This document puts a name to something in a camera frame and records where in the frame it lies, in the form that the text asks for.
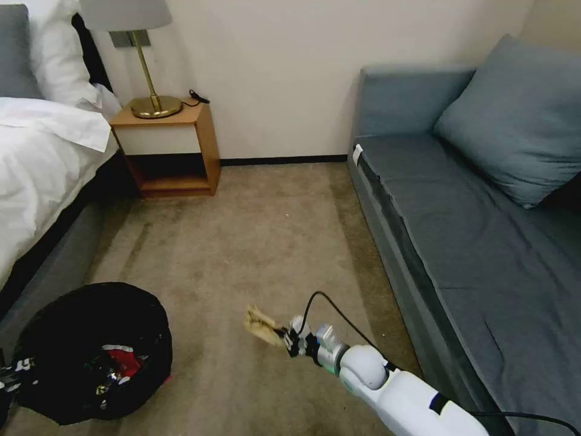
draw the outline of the black bag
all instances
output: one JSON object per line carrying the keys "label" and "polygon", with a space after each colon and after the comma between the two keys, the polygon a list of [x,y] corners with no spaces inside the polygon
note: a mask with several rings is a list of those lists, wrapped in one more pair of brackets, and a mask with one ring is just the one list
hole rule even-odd
{"label": "black bag", "polygon": [[135,286],[84,286],[35,315],[16,347],[15,362],[25,358],[33,370],[16,394],[20,405],[62,425],[120,418],[169,377],[168,318]]}

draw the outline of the beige carpet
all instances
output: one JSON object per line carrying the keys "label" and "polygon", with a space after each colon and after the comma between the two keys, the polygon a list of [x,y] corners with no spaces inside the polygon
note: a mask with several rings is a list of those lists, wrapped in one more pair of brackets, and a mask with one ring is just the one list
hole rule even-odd
{"label": "beige carpet", "polygon": [[[172,380],[121,421],[59,428],[16,411],[15,435],[382,435],[361,400],[310,360],[242,328],[248,303],[281,322],[327,292],[386,356],[418,372],[413,349],[346,164],[224,168],[214,198],[118,203],[91,282],[159,297],[174,339]],[[362,343],[324,300],[309,323]]]}

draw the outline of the gray sofa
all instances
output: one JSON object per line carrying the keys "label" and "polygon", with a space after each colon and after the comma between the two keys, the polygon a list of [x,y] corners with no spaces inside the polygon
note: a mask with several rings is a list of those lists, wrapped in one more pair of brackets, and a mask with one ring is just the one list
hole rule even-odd
{"label": "gray sofa", "polygon": [[[473,74],[365,68],[353,184],[425,379],[469,410],[580,427],[581,213],[559,203],[525,210],[433,134]],[[570,434],[482,422],[494,435]]]}

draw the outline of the white duvet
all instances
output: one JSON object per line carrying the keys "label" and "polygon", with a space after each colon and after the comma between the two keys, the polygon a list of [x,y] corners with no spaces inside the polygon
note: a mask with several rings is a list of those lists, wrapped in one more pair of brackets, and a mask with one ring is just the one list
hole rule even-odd
{"label": "white duvet", "polygon": [[0,98],[0,289],[115,149],[100,113]]}

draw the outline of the wall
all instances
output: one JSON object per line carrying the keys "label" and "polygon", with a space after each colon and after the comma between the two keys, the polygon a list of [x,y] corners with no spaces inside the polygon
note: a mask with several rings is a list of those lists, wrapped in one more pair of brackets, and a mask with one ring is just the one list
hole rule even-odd
{"label": "wall", "polygon": [[[222,157],[344,154],[363,65],[476,63],[532,2],[168,0],[146,57],[158,93],[212,100]],[[121,100],[148,95],[134,50],[95,37]]]}
{"label": "wall", "polygon": [[581,1],[536,0],[522,37],[550,47],[581,52]]}

